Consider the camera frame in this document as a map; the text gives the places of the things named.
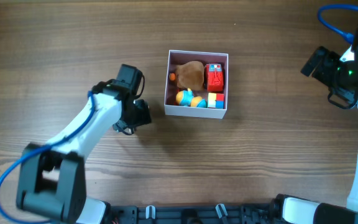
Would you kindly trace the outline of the orange blue duck toy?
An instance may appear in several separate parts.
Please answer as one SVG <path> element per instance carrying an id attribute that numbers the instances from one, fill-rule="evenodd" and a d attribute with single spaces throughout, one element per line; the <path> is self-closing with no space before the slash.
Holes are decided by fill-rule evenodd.
<path id="1" fill-rule="evenodd" d="M 179 91 L 175 97 L 179 106 L 189 106 L 194 108 L 206 108 L 207 101 L 201 96 L 194 96 L 190 88 Z"/>

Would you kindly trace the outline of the brown plush toy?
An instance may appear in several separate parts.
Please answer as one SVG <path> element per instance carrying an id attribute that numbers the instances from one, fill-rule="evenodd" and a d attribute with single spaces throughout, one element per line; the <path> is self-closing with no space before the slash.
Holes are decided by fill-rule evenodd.
<path id="1" fill-rule="evenodd" d="M 201 91 L 204 89 L 204 65 L 199 61 L 177 65 L 175 71 L 168 74 L 168 80 L 177 88 Z"/>

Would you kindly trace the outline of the colourful 2x2 puzzle cube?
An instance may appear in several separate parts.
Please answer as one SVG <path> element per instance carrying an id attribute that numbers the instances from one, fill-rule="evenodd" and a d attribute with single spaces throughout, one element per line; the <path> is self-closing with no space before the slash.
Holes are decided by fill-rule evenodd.
<path id="1" fill-rule="evenodd" d="M 224 109 L 224 94 L 208 93 L 207 107 L 215 109 Z"/>

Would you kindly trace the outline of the red toy fire truck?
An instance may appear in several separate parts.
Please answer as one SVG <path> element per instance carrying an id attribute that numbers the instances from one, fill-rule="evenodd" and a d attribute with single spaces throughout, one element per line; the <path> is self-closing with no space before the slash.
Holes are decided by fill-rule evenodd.
<path id="1" fill-rule="evenodd" d="M 219 93 L 224 90 L 224 71 L 220 63 L 206 64 L 204 74 L 208 92 Z"/>

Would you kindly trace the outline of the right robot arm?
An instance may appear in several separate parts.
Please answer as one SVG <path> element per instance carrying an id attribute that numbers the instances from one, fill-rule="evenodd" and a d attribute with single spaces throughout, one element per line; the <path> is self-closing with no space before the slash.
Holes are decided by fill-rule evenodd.
<path id="1" fill-rule="evenodd" d="M 358 109 L 358 26 L 352 45 L 343 55 L 319 47 L 301 69 L 329 89 L 344 103 L 332 102 L 344 109 Z M 356 173 L 345 207 L 279 194 L 270 204 L 273 223 L 358 223 L 358 153 Z"/>

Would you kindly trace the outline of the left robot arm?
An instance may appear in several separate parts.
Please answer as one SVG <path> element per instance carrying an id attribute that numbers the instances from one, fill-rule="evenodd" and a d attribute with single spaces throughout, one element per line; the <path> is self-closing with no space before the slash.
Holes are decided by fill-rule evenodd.
<path id="1" fill-rule="evenodd" d="M 151 122 L 140 98 L 144 83 L 139 69 L 121 65 L 115 79 L 92 87 L 86 106 L 63 131 L 44 146 L 29 144 L 16 207 L 53 223 L 110 223 L 110 204 L 86 194 L 85 162 L 108 129 L 132 135 Z"/>

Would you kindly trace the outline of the white box pink interior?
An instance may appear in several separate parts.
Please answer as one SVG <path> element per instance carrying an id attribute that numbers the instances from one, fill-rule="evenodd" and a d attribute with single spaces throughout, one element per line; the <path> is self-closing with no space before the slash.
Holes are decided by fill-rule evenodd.
<path id="1" fill-rule="evenodd" d="M 170 83 L 168 75 L 174 72 L 177 65 L 193 60 L 207 63 L 220 63 L 224 72 L 224 106 L 223 108 L 193 108 L 175 105 L 176 88 Z M 164 109 L 166 115 L 189 116 L 197 118 L 223 119 L 227 111 L 227 97 L 229 85 L 229 54 L 216 52 L 196 52 L 186 50 L 169 50 L 167 60 L 167 74 L 164 95 Z"/>

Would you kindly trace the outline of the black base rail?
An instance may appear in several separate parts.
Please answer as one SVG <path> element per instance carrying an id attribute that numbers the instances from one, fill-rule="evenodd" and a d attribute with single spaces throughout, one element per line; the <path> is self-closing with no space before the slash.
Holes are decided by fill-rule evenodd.
<path id="1" fill-rule="evenodd" d="M 237 206 L 219 203 L 195 207 L 111 207 L 107 223 L 113 224 L 273 224 L 285 223 L 269 214 L 268 204 Z"/>

